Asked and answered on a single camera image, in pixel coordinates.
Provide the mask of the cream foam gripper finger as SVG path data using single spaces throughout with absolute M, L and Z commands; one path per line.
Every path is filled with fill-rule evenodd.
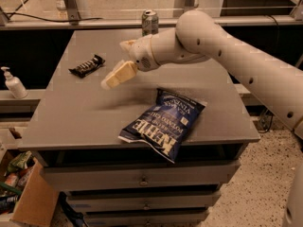
M 122 41 L 119 45 L 124 52 L 129 52 L 135 40 Z
M 101 87 L 106 90 L 117 87 L 137 74 L 138 67 L 133 61 L 120 61 L 101 82 Z

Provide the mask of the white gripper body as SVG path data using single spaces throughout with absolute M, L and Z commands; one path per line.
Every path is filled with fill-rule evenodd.
M 152 54 L 152 35 L 135 40 L 129 52 L 130 59 L 142 72 L 149 72 L 159 67 Z

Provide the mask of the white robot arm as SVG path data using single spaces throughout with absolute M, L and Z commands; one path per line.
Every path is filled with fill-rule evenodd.
M 303 71 L 232 35 L 206 13 L 190 10 L 176 27 L 122 42 L 130 59 L 101 82 L 105 89 L 167 63 L 213 59 L 240 82 L 289 130 L 303 138 Z

